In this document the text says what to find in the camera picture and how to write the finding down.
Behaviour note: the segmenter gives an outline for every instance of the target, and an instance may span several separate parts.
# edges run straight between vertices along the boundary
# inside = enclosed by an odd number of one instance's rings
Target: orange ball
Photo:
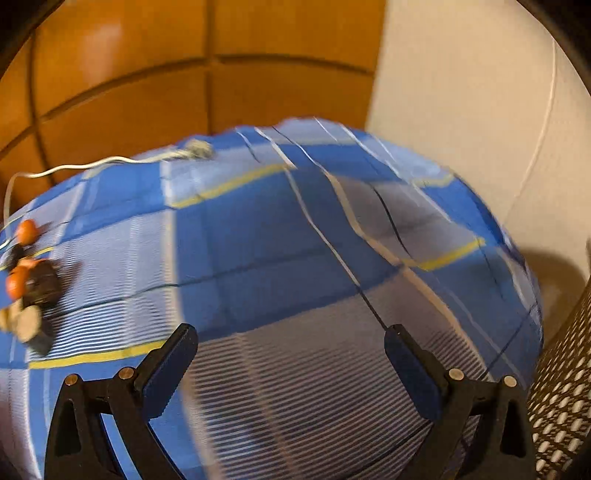
[[[32,219],[23,220],[17,227],[17,241],[21,245],[32,245],[39,238],[39,230]]]
[[[18,266],[10,272],[6,279],[6,292],[12,301],[16,301],[25,294],[25,283],[29,276],[29,269]]]

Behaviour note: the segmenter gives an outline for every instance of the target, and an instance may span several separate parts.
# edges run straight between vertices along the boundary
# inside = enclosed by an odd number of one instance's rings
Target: wooden wall panel
[[[385,0],[217,0],[215,52],[333,61],[372,72]]]
[[[363,128],[370,76],[315,64],[269,60],[221,65],[212,72],[212,130],[273,125],[319,116]]]
[[[0,190],[13,170],[131,156],[239,124],[321,116],[363,128],[384,9],[385,0],[64,2],[0,79]],[[21,181],[17,203],[72,174]]]
[[[206,0],[79,0],[37,30],[35,98],[43,115],[103,82],[204,57]]]
[[[0,78],[0,151],[31,125],[27,89],[30,47],[27,41]]]
[[[152,74],[109,89],[43,120],[40,130],[51,167],[135,155],[207,133],[204,69]]]
[[[16,172],[37,173],[44,171],[45,167],[37,151],[37,145],[32,134],[27,135],[18,142],[5,156],[0,159],[0,194],[4,203],[4,189],[10,177]],[[39,196],[51,187],[48,177],[40,179],[17,179],[12,191],[11,210],[15,211]]]

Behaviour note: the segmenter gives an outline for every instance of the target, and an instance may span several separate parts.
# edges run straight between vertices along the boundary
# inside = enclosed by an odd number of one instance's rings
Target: metal pin
[[[459,368],[452,368],[449,372],[449,378],[451,378],[452,380],[464,380],[464,372],[462,372],[462,370],[460,370]]]
[[[507,385],[507,387],[510,387],[510,388],[517,386],[517,380],[510,375],[507,375],[505,378],[503,378],[503,383],[505,385]]]
[[[78,382],[78,375],[76,375],[76,374],[70,374],[64,380],[64,383],[66,385],[68,385],[69,387],[71,387],[72,385],[74,385],[76,382]]]
[[[119,370],[118,375],[121,380],[128,380],[134,376],[134,372],[134,369],[131,367],[123,367],[121,370]]]

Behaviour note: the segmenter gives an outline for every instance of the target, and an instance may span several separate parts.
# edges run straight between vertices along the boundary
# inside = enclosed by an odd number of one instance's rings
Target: orange wooden panel
[[[212,128],[319,116],[363,128],[373,78],[315,64],[245,61],[212,72]]]
[[[130,156],[207,133],[204,67],[117,86],[43,120],[40,131],[52,167]],[[55,178],[75,173],[61,171]]]
[[[373,71],[385,0],[216,0],[215,51],[330,60]]]
[[[19,171],[38,173],[44,170],[45,168],[41,162],[35,138],[32,134],[27,135],[0,159],[1,203],[4,204],[4,189],[13,174]],[[51,183],[47,177],[40,179],[17,179],[12,191],[11,210],[17,210],[50,187]]]
[[[39,114],[119,76],[203,57],[205,3],[63,3],[37,31],[34,87]]]
[[[27,66],[31,41],[27,41],[0,78],[0,150],[30,124]]]

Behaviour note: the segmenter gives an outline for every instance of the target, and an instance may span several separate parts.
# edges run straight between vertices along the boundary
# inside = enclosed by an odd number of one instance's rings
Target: white wall
[[[550,339],[589,276],[591,98],[516,0],[389,0],[367,129],[458,172],[538,274]]]

